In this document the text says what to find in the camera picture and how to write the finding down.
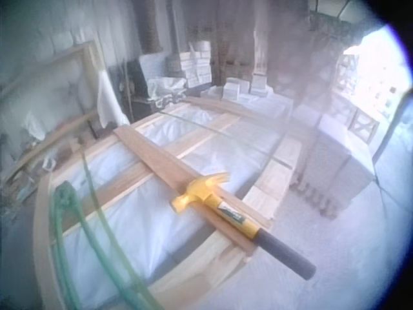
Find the black rubber grip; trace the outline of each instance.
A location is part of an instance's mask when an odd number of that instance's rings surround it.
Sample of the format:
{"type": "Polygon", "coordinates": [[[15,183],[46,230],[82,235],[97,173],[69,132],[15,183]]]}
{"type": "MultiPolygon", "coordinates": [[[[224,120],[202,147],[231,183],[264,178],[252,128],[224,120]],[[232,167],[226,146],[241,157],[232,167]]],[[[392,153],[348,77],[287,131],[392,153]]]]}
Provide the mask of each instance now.
{"type": "Polygon", "coordinates": [[[316,273],[315,265],[266,230],[260,228],[252,241],[303,279],[309,280],[316,273]]]}

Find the dusty floor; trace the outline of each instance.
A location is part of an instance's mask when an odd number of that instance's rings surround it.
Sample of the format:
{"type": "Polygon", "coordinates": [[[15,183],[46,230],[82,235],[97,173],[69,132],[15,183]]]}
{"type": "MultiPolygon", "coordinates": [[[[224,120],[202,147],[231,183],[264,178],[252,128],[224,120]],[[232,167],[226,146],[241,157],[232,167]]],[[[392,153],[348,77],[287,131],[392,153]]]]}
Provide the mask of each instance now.
{"type": "MultiPolygon", "coordinates": [[[[317,265],[311,281],[304,282],[258,251],[250,264],[194,309],[372,307],[397,272],[412,233],[411,136],[406,126],[399,126],[376,165],[383,190],[371,183],[334,221],[320,217],[295,192],[288,193],[272,232],[317,265]]],[[[18,309],[39,302],[32,261],[33,212],[31,199],[13,226],[3,230],[1,240],[1,298],[9,298],[18,309]]]]}

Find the hammer head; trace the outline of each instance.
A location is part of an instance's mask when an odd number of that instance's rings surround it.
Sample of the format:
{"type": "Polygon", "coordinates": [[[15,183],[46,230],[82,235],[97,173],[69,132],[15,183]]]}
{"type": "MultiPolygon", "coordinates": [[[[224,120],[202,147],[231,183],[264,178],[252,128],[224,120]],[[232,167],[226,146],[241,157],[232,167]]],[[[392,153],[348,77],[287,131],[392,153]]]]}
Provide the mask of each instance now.
{"type": "Polygon", "coordinates": [[[227,181],[229,181],[229,174],[225,172],[202,176],[189,183],[186,192],[172,201],[172,207],[176,212],[181,212],[191,202],[219,204],[221,200],[214,194],[213,186],[227,181]]]}

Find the plastic wrap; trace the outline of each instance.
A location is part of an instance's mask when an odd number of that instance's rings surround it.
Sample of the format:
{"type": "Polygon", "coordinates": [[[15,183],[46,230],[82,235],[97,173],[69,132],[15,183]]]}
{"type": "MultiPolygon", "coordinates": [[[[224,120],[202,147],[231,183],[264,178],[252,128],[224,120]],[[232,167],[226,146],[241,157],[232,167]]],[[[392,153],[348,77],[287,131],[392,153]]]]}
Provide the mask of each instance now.
{"type": "MultiPolygon", "coordinates": [[[[217,116],[192,107],[178,115],[203,125],[217,116]]],[[[166,119],[147,127],[144,135],[165,146],[196,128],[194,124],[166,116],[166,119]]],[[[227,128],[225,133],[266,153],[279,140],[277,134],[243,120],[227,128]]],[[[223,187],[242,198],[261,173],[266,159],[261,152],[218,135],[185,156],[183,161],[201,174],[229,172],[231,180],[223,187]]],[[[95,188],[110,182],[138,161],[139,158],[121,143],[110,147],[88,163],[95,188]]],[[[82,169],[74,171],[69,181],[81,198],[89,195],[82,169]]],[[[190,250],[184,250],[187,244],[191,243],[193,250],[212,232],[211,229],[205,230],[206,222],[191,208],[176,214],[170,207],[174,196],[158,177],[153,177],[105,211],[120,246],[148,284],[182,261],[184,253],[190,254],[190,250]]],[[[119,274],[129,282],[98,219],[93,217],[89,223],[119,274]]],[[[65,246],[83,307],[98,307],[117,295],[81,229],[74,230],[65,238],[65,246]]]]}

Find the green hose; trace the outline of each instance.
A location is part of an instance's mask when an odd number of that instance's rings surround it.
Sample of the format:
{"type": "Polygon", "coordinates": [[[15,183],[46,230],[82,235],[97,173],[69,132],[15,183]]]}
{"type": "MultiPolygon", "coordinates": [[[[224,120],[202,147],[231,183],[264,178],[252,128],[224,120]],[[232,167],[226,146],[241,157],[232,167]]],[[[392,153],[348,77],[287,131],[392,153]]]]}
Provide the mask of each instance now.
{"type": "Polygon", "coordinates": [[[62,209],[72,211],[76,214],[90,245],[96,253],[98,260],[108,273],[109,277],[112,279],[125,301],[134,309],[147,309],[147,303],[140,300],[135,292],[126,286],[122,277],[109,262],[109,259],[102,250],[99,242],[96,240],[95,235],[86,221],[81,202],[77,199],[76,191],[73,186],[69,182],[65,181],[56,188],[55,194],[59,197],[59,206],[62,207],[62,209]]]}
{"type": "Polygon", "coordinates": [[[60,191],[59,187],[53,195],[52,206],[50,208],[50,215],[54,219],[54,230],[56,237],[55,254],[57,255],[57,270],[61,277],[62,286],[65,288],[64,292],[69,300],[69,304],[73,309],[82,309],[79,295],[77,294],[73,279],[70,276],[70,268],[67,260],[65,245],[63,244],[63,230],[62,230],[62,202],[70,203],[73,197],[67,197],[64,191],[60,191]]]}
{"type": "Polygon", "coordinates": [[[116,240],[115,235],[110,229],[109,224],[106,220],[106,217],[103,214],[102,209],[99,207],[99,201],[97,200],[96,192],[95,192],[93,182],[92,182],[92,175],[90,174],[90,171],[89,171],[89,168],[86,162],[85,154],[83,153],[82,153],[82,159],[83,159],[83,167],[85,168],[86,178],[88,180],[90,195],[92,197],[92,201],[95,206],[97,215],[99,216],[99,219],[102,223],[103,229],[105,230],[106,234],[109,237],[110,243],[116,250],[117,255],[120,257],[121,262],[123,266],[125,267],[125,269],[127,270],[129,277],[131,278],[136,291],[142,295],[143,300],[146,301],[146,303],[150,306],[151,309],[162,310],[161,305],[159,305],[156,299],[150,294],[148,288],[145,286],[143,281],[136,274],[134,268],[132,267],[128,258],[126,257],[125,252],[122,250],[121,246],[116,240]]]}

